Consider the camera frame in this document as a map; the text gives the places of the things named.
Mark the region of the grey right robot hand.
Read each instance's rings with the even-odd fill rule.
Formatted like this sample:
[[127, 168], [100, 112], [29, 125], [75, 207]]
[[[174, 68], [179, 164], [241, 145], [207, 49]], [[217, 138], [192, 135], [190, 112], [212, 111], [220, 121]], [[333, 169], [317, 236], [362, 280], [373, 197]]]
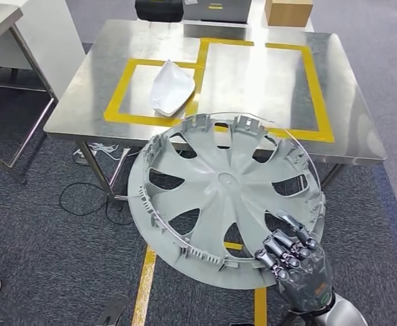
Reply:
[[335, 300], [333, 274], [324, 248], [292, 215], [280, 210], [277, 217], [294, 235], [275, 229], [263, 240], [255, 259], [272, 274], [280, 294], [297, 313], [318, 312], [331, 306]]

